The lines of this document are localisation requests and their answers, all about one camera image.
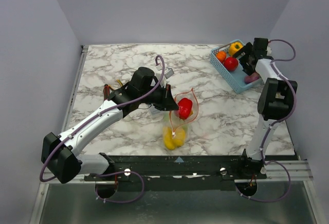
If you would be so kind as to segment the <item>red toy bell pepper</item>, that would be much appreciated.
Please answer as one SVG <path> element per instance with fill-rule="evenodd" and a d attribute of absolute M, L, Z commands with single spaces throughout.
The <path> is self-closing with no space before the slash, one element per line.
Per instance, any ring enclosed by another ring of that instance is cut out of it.
<path fill-rule="evenodd" d="M 189 118 L 190 111 L 192 110 L 193 103 L 188 98 L 182 98 L 178 102 L 179 110 L 178 110 L 178 116 L 180 119 L 186 120 Z"/>

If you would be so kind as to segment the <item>red toy apple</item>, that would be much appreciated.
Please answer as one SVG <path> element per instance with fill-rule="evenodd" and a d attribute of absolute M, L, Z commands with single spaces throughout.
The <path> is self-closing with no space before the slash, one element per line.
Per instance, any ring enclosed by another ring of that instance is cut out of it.
<path fill-rule="evenodd" d="M 225 59 L 223 66 L 229 71 L 235 71 L 239 65 L 239 61 L 234 57 L 228 57 Z"/>

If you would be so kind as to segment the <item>blue plastic basket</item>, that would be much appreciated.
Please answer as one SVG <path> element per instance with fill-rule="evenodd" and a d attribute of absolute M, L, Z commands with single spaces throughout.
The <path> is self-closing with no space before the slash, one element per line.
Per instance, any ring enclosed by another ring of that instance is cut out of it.
<path fill-rule="evenodd" d="M 257 79 L 249 84 L 244 82 L 244 78 L 247 76 L 245 72 L 243 72 L 243 67 L 238 62 L 237 69 L 235 71 L 228 71 L 224 65 L 217 59 L 216 54 L 219 51 L 224 51 L 228 53 L 230 44 L 239 42 L 243 46 L 245 45 L 241 40 L 233 40 L 228 45 L 221 45 L 216 48 L 213 48 L 210 51 L 210 63 L 217 70 L 217 72 L 224 78 L 224 80 L 229 84 L 229 86 L 234 90 L 235 93 L 240 94 L 250 88 L 258 86 L 263 83 L 262 79 Z"/>

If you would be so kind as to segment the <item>clear zip top bag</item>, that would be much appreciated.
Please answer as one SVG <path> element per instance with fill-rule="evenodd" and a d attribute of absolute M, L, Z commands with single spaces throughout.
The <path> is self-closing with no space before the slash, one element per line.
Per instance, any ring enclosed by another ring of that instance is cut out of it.
<path fill-rule="evenodd" d="M 174 101 L 179 110 L 170 111 L 163 117 L 162 140 L 168 150 L 175 150 L 185 144 L 189 136 L 189 127 L 199 113 L 194 88 L 177 94 Z"/>

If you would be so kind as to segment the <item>yellow toy lemon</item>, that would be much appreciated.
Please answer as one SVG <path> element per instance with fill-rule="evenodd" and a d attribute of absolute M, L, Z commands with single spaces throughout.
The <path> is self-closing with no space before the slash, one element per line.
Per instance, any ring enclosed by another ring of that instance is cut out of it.
<path fill-rule="evenodd" d="M 186 132 L 183 128 L 179 127 L 175 131 L 173 136 L 173 143 L 176 147 L 181 147 L 184 145 L 186 139 Z"/>

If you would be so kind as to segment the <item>yellow toy corn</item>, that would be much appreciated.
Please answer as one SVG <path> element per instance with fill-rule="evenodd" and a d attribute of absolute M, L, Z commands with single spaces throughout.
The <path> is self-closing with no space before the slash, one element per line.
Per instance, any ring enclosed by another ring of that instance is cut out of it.
<path fill-rule="evenodd" d="M 170 127 L 165 126 L 162 130 L 162 138 L 165 147 L 169 150 L 174 150 L 175 145 L 172 140 L 172 130 Z"/>

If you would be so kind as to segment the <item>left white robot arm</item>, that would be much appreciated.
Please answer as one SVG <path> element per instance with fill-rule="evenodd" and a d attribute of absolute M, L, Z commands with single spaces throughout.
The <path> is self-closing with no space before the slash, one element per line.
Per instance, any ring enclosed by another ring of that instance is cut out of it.
<path fill-rule="evenodd" d="M 80 174 L 96 174 L 102 180 L 113 177 L 111 159 L 104 153 L 83 155 L 83 149 L 112 124 L 137 110 L 140 104 L 148 104 L 159 111 L 178 110 L 167 83 L 168 69 L 157 68 L 154 72 L 139 67 L 129 82 L 110 90 L 104 86 L 104 101 L 92 114 L 74 127 L 61 132 L 47 134 L 43 139 L 41 161 L 43 168 L 53 173 L 60 183 L 68 183 Z"/>

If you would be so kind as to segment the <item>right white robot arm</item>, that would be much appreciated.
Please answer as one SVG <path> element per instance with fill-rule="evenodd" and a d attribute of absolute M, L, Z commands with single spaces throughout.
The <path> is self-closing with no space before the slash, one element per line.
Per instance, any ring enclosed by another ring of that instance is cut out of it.
<path fill-rule="evenodd" d="M 233 56 L 239 58 L 247 77 L 259 76 L 264 88 L 258 100 L 258 124 L 250 144 L 242 153 L 242 163 L 236 166 L 237 174 L 244 179 L 255 173 L 255 168 L 265 164 L 265 152 L 280 123 L 289 118 L 297 105 L 296 81 L 286 78 L 268 55 L 267 47 L 273 40 L 255 38 Z"/>

